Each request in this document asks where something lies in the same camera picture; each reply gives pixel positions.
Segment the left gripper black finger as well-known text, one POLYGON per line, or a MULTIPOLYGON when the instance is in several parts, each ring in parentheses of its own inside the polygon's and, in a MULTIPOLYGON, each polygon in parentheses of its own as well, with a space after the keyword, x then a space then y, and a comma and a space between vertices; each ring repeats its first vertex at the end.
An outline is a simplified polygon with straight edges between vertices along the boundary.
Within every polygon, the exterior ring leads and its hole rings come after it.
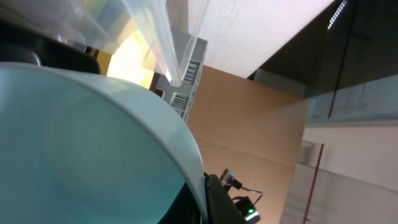
POLYGON ((214 174, 205 174, 205 190, 208 223, 246 224, 247 221, 236 208, 231 197, 214 174))

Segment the light blue bowl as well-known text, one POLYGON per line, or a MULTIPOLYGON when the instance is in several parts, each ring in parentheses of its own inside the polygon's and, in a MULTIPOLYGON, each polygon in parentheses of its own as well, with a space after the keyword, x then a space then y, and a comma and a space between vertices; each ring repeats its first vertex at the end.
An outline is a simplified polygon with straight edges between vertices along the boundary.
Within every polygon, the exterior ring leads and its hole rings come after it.
POLYGON ((1 64, 1 222, 208 222, 203 163, 186 122, 118 78, 1 64))

